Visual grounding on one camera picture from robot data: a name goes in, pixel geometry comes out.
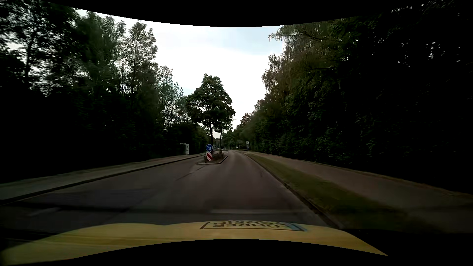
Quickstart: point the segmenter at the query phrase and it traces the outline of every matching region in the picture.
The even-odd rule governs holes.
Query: sky
[[[78,10],[82,16],[86,12]],[[113,18],[117,22],[125,21],[127,29],[138,21]],[[200,86],[204,74],[222,80],[223,88],[233,100],[234,128],[243,115],[253,112],[256,102],[264,98],[266,90],[261,76],[268,68],[268,57],[283,51],[281,41],[268,39],[280,26],[202,27],[145,20],[142,23],[153,29],[158,46],[156,62],[173,69],[175,81],[185,95]]]

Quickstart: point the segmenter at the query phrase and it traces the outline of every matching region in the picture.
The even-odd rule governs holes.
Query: car hood
[[[115,223],[82,228],[8,248],[5,265],[55,261],[160,243],[205,239],[283,240],[386,255],[353,235],[323,226],[269,221],[210,221],[171,225]]]

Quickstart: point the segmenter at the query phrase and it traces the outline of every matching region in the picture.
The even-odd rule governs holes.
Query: median strip
[[[381,229],[412,233],[440,233],[441,230],[406,213],[366,199],[354,192],[289,168],[271,159],[246,154],[292,188],[322,213],[334,217],[346,229]]]

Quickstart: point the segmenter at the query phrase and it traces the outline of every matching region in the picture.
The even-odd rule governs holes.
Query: asphalt road
[[[264,220],[327,226],[246,155],[201,158],[74,186],[0,206],[6,246],[89,226]]]

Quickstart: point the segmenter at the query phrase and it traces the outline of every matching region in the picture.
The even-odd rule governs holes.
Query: foliage
[[[284,53],[269,57],[267,94],[234,141],[467,190],[470,27],[456,0],[283,26],[270,35],[284,41]]]
[[[212,126],[220,133],[230,128],[235,115],[231,103],[220,78],[204,74],[200,87],[187,98],[186,108],[191,121],[208,127],[210,139],[213,139]]]
[[[18,0],[0,5],[0,74],[12,106],[1,182],[204,150],[187,96],[156,62],[152,29],[94,12]],[[20,45],[18,50],[7,44]]]

